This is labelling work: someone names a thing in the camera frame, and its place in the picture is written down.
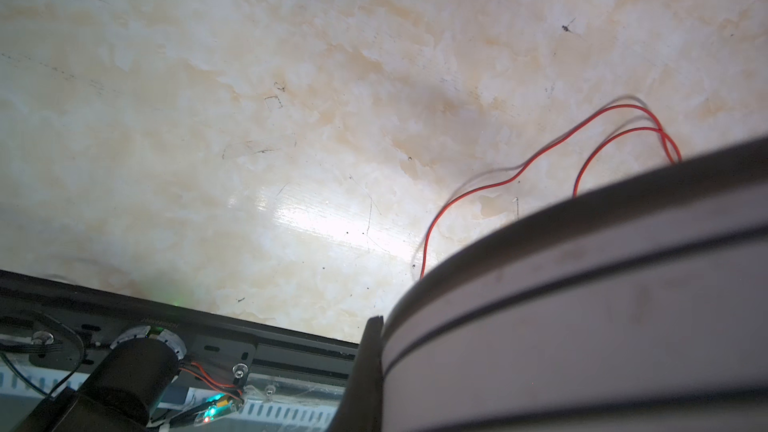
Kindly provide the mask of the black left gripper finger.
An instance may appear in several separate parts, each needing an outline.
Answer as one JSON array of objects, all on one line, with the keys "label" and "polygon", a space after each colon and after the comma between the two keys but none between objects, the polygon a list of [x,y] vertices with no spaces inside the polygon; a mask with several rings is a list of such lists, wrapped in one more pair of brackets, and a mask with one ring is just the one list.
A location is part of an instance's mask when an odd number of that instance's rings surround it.
[{"label": "black left gripper finger", "polygon": [[343,398],[328,431],[382,429],[383,327],[382,316],[375,316],[367,321]]}]

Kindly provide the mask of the white black headphones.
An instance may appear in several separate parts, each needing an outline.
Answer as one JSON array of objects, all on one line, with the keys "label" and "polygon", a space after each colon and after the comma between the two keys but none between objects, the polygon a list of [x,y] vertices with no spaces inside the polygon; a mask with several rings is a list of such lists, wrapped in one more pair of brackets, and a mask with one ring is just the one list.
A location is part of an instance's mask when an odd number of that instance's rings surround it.
[{"label": "white black headphones", "polygon": [[386,431],[763,431],[767,142],[556,204],[384,329]]}]

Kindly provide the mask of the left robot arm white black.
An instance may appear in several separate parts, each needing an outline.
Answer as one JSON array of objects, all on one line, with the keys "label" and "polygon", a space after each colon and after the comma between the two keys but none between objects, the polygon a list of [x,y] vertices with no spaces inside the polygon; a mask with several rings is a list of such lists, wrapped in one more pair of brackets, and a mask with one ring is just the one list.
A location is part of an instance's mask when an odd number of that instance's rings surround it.
[{"label": "left robot arm white black", "polygon": [[78,389],[67,387],[42,400],[14,429],[145,431],[186,353],[183,340],[170,330],[128,329]]}]

